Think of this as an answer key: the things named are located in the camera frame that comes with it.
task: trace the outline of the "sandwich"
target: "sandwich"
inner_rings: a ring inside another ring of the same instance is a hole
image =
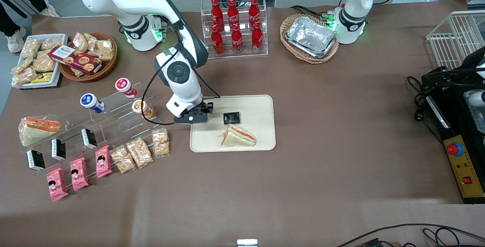
[[[59,132],[61,123],[35,117],[25,117],[19,125],[20,142],[24,147],[39,142],[54,133]]]
[[[256,137],[246,131],[229,125],[224,133],[222,144],[224,147],[252,147],[256,145]]]

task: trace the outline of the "pink snack package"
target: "pink snack package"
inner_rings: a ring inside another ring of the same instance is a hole
[[[55,202],[62,197],[68,195],[66,184],[63,180],[64,173],[62,168],[58,168],[50,173],[47,173],[47,182],[49,183],[50,199]]]
[[[111,171],[111,160],[110,160],[110,151],[108,150],[109,145],[105,145],[104,147],[96,150],[95,157],[96,157],[96,176],[101,178],[102,176],[106,176],[110,174]]]
[[[81,187],[88,186],[88,174],[86,172],[86,162],[84,157],[69,163],[71,166],[72,188],[78,191]]]

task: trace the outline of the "red bottle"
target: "red bottle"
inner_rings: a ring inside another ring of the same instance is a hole
[[[227,17],[229,18],[229,26],[234,31],[233,27],[238,26],[239,30],[239,11],[236,8],[236,0],[229,0],[229,10],[227,10]]]
[[[253,52],[261,53],[263,49],[263,31],[261,31],[261,22],[255,21],[253,23]]]
[[[234,49],[235,55],[241,55],[243,53],[243,35],[239,31],[239,22],[233,23],[232,28],[232,48]]]
[[[222,9],[219,7],[219,0],[211,0],[213,7],[211,10],[213,22],[217,25],[219,32],[224,31],[224,18],[222,17]]]
[[[224,55],[224,44],[222,43],[222,36],[219,33],[219,29],[217,24],[212,25],[213,34],[211,35],[211,39],[213,41],[213,47],[215,50],[215,55],[220,57]]]
[[[251,0],[251,7],[249,8],[249,28],[253,30],[253,24],[260,20],[260,8],[258,7],[258,0]]]

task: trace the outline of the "red emergency stop button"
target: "red emergency stop button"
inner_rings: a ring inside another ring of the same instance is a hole
[[[447,145],[446,147],[446,151],[451,154],[451,155],[454,155],[456,157],[460,157],[463,155],[463,147],[460,143],[458,142],[453,142],[451,143],[450,145]]]

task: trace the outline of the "white sneaker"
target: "white sneaker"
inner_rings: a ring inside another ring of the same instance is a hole
[[[11,37],[7,37],[8,41],[8,50],[12,53],[18,53],[22,51],[24,47],[24,37],[27,34],[27,30],[21,27],[19,30],[15,31],[15,33]]]
[[[51,17],[59,18],[59,14],[56,13],[56,9],[52,5],[49,5],[46,9],[41,11],[40,14],[44,15],[44,16],[51,16]]]

